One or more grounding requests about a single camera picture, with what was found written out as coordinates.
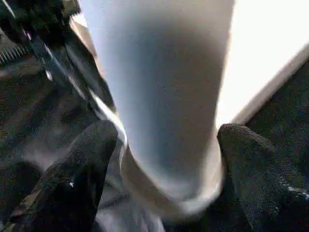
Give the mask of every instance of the white pipe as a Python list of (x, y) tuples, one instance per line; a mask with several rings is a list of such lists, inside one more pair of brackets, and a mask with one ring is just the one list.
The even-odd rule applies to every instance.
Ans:
[(122, 163), (124, 182), (148, 205), (143, 191), (155, 188), (177, 207), (200, 201), (198, 209), (180, 207), (181, 216), (200, 211), (223, 176), (214, 115), (233, 1), (81, 0), (81, 7), (133, 163), (147, 179)]

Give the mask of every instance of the white wall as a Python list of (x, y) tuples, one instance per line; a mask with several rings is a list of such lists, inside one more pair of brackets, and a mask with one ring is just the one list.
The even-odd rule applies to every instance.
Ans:
[(232, 121), (306, 47), (308, 9), (306, 0), (236, 1), (217, 127)]

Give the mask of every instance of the metal spring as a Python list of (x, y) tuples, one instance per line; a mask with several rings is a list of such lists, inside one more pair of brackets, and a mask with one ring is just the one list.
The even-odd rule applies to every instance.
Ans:
[(3, 49), (0, 51), (0, 66), (8, 65), (30, 55), (32, 55), (31, 48), (24, 45)]

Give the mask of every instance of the black fabric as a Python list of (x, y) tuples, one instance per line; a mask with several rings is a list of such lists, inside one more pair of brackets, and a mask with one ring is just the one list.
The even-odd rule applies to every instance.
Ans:
[(309, 177), (309, 60), (246, 125), (285, 154), (278, 159), (282, 165), (293, 163)]
[(254, 231), (309, 231), (308, 186), (287, 154), (239, 124), (221, 126), (218, 141)]

